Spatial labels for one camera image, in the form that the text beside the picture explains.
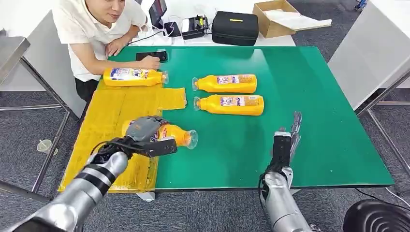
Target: silver robotic arm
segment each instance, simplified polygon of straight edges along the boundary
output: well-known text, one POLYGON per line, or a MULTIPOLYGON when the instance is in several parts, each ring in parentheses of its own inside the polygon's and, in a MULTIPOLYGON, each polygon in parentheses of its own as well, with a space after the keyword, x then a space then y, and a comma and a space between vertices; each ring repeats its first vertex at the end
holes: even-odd
MULTIPOLYGON (((273 156, 259 184, 261 205, 274 232, 312 232, 293 199, 289 188, 293 172, 290 161, 299 142, 300 113, 295 113, 292 132, 275 132, 273 156)), ((155 157, 175 153, 175 140, 151 142, 150 138, 167 121, 157 116, 132 121, 123 138, 104 145, 87 161, 84 169, 52 202, 15 224, 11 232, 70 232, 82 225, 116 178, 125 171, 133 153, 155 157)))
POLYGON ((301 121, 301 114, 295 112, 291 132, 284 128, 275 132, 272 160, 259 180, 263 185, 259 188, 261 205, 274 232, 312 232, 289 191, 293 179, 290 161, 300 140, 301 121))
POLYGON ((150 142, 167 121, 156 116, 132 121, 126 136, 105 143, 87 160, 84 169, 52 202, 6 231, 70 232, 81 226, 116 178, 125 171, 133 153, 154 157, 175 153, 175 140, 150 142))

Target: man's arm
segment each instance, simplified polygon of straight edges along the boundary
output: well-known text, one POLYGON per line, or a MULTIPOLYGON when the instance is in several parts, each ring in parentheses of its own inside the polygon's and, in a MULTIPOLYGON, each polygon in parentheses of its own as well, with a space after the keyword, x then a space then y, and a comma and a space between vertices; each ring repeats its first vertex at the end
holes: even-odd
POLYGON ((142 61, 115 62, 110 60, 99 60, 95 57, 90 43, 70 44, 74 53, 83 63, 84 67, 94 75, 102 75, 108 68, 135 68, 135 69, 158 69, 160 59, 147 56, 142 61))
POLYGON ((113 40, 111 43, 105 46, 105 53, 107 56, 116 56, 120 51, 140 32, 140 28, 135 25, 131 25, 127 33, 118 39, 113 40))

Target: monitor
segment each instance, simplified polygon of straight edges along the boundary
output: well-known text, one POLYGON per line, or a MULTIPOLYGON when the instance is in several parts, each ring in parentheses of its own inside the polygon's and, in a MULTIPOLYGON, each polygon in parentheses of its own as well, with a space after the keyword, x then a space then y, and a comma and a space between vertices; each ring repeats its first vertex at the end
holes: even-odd
POLYGON ((167 6, 165 4, 165 0, 155 0, 152 4, 151 8, 149 9, 149 16, 151 17, 151 23, 153 26, 162 29, 163 22, 161 17, 165 14, 167 10, 167 6))

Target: white t-shirt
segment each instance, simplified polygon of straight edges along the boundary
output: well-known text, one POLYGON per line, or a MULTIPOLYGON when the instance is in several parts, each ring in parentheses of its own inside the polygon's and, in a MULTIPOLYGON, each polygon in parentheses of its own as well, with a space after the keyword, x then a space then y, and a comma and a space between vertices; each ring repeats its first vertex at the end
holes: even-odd
POLYGON ((90 43, 95 57, 107 60, 105 46, 127 33, 131 24, 141 27, 146 21, 144 11, 134 0, 125 1, 121 16, 111 28, 101 24, 92 16, 86 7, 85 0, 58 0, 52 11, 60 41, 62 44, 68 44, 74 77, 84 82, 99 80, 100 76, 91 74, 84 67, 70 44, 90 43))

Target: black chair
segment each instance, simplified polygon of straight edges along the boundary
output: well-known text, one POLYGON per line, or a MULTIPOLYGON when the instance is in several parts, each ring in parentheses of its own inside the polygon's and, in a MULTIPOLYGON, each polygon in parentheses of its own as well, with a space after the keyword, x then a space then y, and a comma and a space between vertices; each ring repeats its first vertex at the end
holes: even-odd
POLYGON ((343 223, 344 232, 410 232, 410 211, 377 200, 352 205, 343 223))

